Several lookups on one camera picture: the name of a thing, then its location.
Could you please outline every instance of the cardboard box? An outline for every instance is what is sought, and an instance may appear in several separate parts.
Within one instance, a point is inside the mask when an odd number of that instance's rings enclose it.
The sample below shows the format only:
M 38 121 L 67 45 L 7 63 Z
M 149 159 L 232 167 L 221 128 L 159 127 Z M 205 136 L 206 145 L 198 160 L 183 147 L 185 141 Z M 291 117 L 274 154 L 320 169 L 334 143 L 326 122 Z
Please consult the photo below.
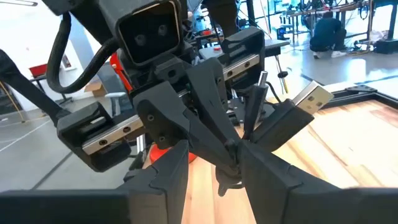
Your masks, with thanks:
M 87 84 L 85 92 L 93 92 L 94 97 L 106 95 L 106 90 L 101 82 L 94 82 Z

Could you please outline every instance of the red object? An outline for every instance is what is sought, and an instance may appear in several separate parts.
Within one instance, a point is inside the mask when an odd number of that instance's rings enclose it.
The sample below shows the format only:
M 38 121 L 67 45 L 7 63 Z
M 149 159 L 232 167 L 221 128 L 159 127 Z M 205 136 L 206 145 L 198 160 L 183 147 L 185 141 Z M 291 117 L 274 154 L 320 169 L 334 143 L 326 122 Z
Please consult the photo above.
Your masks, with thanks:
M 154 147 L 150 150 L 149 153 L 149 159 L 151 163 L 154 163 L 156 160 L 158 160 L 160 157 L 162 157 L 169 149 L 159 149 L 156 144 L 154 144 Z M 188 162 L 192 162 L 197 158 L 196 155 L 192 154 L 189 152 L 188 155 Z
M 45 71 L 47 71 L 47 64 L 34 66 L 32 68 L 29 68 L 29 70 L 32 73 L 33 77 L 37 78 L 45 74 Z
M 202 32 L 203 35 L 210 35 L 211 34 L 211 30 L 204 30 Z
M 124 87 L 126 88 L 127 91 L 131 91 L 132 90 L 132 86 L 129 82 L 129 80 L 126 78 L 126 76 L 124 76 L 123 72 L 123 67 L 120 64 L 120 61 L 118 59 L 118 55 L 117 53 L 113 53 L 111 56 L 111 59 L 109 60 L 109 62 L 111 63 L 111 66 L 113 68 L 113 70 L 116 72 L 116 74 L 119 75 L 120 80 L 122 80 Z

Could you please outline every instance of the person kneeling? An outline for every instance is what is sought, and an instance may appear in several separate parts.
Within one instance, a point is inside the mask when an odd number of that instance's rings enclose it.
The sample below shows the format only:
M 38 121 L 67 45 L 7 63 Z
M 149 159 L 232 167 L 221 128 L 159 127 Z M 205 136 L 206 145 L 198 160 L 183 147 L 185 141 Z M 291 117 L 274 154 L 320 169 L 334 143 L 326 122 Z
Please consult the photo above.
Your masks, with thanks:
M 341 27 L 341 22 L 333 18 L 332 12 L 324 13 L 315 25 L 314 36 L 310 40 L 310 49 L 314 52 L 314 58 L 319 58 L 320 52 L 326 52 L 333 49 L 331 57 L 340 57 L 346 55 L 344 39 L 347 31 Z

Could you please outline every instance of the wooden surface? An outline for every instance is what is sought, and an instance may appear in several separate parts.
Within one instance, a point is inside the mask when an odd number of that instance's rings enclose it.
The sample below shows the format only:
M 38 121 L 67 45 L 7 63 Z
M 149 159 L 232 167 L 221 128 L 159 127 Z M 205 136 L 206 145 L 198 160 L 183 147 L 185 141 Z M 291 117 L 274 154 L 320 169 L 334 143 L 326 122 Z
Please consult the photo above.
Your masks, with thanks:
M 274 153 L 338 187 L 398 187 L 398 111 L 367 101 L 319 111 Z M 217 194 L 215 167 L 189 165 L 182 223 L 255 223 L 244 189 Z

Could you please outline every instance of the white wall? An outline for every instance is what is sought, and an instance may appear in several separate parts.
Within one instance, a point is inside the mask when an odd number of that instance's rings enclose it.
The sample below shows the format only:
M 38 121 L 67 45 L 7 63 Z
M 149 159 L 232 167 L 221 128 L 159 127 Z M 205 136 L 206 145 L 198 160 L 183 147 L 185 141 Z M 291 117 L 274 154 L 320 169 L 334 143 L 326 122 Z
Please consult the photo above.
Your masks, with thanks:
M 3 49 L 13 59 L 21 73 L 30 79 L 32 78 L 30 67 L 47 63 L 59 23 L 60 18 L 48 10 L 42 2 L 39 2 L 37 7 L 1 4 L 0 49 Z M 62 85 L 72 83 L 83 71 L 70 41 L 65 54 L 76 69 L 60 71 Z M 61 94 L 52 91 L 45 80 L 42 80 L 40 84 L 51 99 L 62 99 Z M 37 108 L 18 92 L 15 90 L 13 92 L 24 110 Z M 92 96 L 92 93 L 84 93 L 84 90 L 80 90 L 67 96 L 78 99 Z

